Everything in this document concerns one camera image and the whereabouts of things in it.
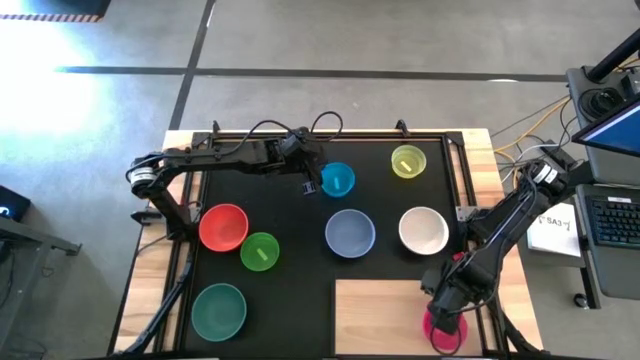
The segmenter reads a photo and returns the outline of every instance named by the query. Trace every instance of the teal bowl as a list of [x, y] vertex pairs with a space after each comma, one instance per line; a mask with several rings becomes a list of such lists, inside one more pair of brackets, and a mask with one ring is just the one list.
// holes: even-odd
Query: teal bowl
[[240, 290], [229, 284], [204, 289], [191, 309], [191, 324], [207, 341], [220, 342], [233, 337], [247, 317], [247, 302]]

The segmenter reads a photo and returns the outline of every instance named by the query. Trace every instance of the monitor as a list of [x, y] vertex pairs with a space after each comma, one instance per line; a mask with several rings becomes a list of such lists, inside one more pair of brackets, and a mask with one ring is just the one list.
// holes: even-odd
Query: monitor
[[635, 96], [583, 128], [572, 140], [640, 157], [640, 96]]

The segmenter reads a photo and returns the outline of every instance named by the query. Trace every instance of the green bowl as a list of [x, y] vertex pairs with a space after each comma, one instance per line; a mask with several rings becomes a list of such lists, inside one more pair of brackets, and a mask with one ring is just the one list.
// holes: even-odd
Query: green bowl
[[280, 246], [271, 234], [251, 234], [240, 249], [240, 259], [252, 271], [269, 270], [278, 261]]
[[229, 284], [204, 289], [191, 309], [191, 324], [198, 335], [213, 342], [235, 335], [247, 317], [247, 302], [240, 290]]

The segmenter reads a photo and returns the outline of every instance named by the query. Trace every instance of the laptop keyboard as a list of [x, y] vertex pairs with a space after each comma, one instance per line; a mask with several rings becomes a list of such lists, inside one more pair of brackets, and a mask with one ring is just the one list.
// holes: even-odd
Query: laptop keyboard
[[597, 244], [640, 249], [640, 203], [591, 199], [591, 215]]

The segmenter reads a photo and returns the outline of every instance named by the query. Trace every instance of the blue bowl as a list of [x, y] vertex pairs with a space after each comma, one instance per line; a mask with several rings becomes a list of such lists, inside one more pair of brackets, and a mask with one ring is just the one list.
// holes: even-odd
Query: blue bowl
[[345, 258], [357, 258], [373, 247], [376, 229], [363, 212], [346, 209], [333, 214], [324, 229], [324, 236], [334, 253]]
[[330, 163], [322, 169], [322, 190], [331, 197], [343, 197], [356, 184], [356, 174], [349, 165]]

